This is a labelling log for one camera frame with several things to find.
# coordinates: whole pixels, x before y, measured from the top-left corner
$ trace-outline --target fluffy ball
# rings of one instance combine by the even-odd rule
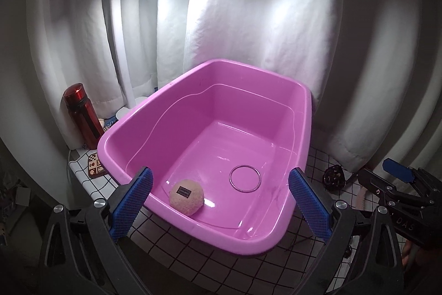
[[[170,191],[169,202],[172,208],[191,216],[204,205],[204,190],[196,181],[181,180]]]

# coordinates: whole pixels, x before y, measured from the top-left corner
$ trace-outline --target checkered board pattern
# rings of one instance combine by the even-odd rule
[[[92,199],[109,198],[118,184],[109,176],[90,179],[88,156],[96,150],[78,149],[79,158],[69,166]],[[322,181],[325,169],[338,164],[331,156],[310,148],[306,175],[311,182]],[[346,179],[350,173],[344,171]],[[353,207],[360,185],[357,181],[331,194]],[[373,211],[378,198],[365,196],[365,210]],[[316,238],[299,208],[295,209],[286,234],[267,254],[255,258],[235,257],[194,239],[171,226],[146,208],[137,215],[128,237],[159,263],[185,279],[219,295],[285,295],[301,281],[323,246]],[[401,248],[405,243],[398,236]],[[329,291],[338,288],[350,268],[359,237],[353,237],[352,254],[343,259]]]

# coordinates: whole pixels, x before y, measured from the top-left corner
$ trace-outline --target pink plastic tub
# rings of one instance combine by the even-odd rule
[[[310,91],[302,84],[230,60],[205,62],[169,83],[101,138],[98,156],[120,184],[142,166],[154,185],[144,205],[193,237],[240,255],[275,246],[295,201],[287,177],[305,170]],[[235,170],[239,165],[248,165]],[[257,187],[259,177],[261,184]],[[205,204],[191,217],[169,206],[183,179],[199,182]]]

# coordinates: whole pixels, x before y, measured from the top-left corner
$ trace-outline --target red bottle lid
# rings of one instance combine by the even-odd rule
[[[65,99],[66,105],[68,107],[75,107],[85,98],[87,98],[87,95],[85,92],[85,88],[81,83],[71,85],[68,89],[65,90],[63,94],[63,99]]]

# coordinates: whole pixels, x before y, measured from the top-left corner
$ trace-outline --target blue textured pad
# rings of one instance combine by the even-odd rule
[[[152,186],[152,170],[145,168],[112,213],[112,227],[109,233],[114,241],[127,235],[138,212],[152,190]]]
[[[297,168],[289,173],[289,189],[310,229],[327,242],[332,236],[330,214]]]
[[[413,172],[405,166],[397,163],[396,161],[387,158],[382,163],[382,168],[393,175],[395,178],[402,180],[403,182],[413,182]]]

